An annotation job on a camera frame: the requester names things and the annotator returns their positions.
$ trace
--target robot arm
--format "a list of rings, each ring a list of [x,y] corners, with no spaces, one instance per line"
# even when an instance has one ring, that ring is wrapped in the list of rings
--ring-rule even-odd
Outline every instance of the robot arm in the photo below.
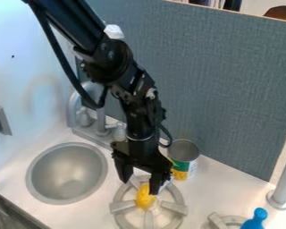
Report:
[[[155,82],[133,60],[129,47],[122,41],[110,39],[105,25],[84,0],[23,0],[42,26],[66,75],[82,98],[92,107],[104,106],[110,89],[120,100],[127,120],[127,140],[113,142],[113,159],[118,175],[127,182],[133,167],[151,173],[150,194],[157,194],[161,185],[170,180],[172,163],[159,152],[160,131],[172,141],[161,122],[165,110],[158,99]],[[55,38],[51,23],[81,55],[84,72],[94,82],[104,86],[97,103],[81,87],[67,63]]]

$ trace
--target metal sink basin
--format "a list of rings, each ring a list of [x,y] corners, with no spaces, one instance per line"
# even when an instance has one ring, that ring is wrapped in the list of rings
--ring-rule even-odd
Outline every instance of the metal sink basin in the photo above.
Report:
[[[48,204],[85,199],[104,182],[108,164],[103,153],[84,143],[64,143],[36,157],[29,166],[29,192]]]

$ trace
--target metal pole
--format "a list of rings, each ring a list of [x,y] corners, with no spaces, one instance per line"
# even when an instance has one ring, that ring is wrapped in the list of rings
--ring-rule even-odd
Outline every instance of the metal pole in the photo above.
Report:
[[[270,205],[278,209],[286,209],[286,166],[274,191],[267,194]]]

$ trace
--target gray fabric panel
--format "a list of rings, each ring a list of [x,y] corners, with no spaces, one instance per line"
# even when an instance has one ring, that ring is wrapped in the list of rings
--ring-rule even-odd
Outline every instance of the gray fabric panel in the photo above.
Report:
[[[163,2],[88,0],[156,80],[175,138],[269,180],[286,139],[286,22]],[[122,117],[108,99],[107,113]]]

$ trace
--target white cap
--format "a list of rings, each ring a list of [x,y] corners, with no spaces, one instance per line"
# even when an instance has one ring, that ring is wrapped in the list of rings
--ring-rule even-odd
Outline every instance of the white cap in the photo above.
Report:
[[[111,39],[123,39],[124,34],[122,29],[118,25],[107,25],[104,29],[104,33]]]

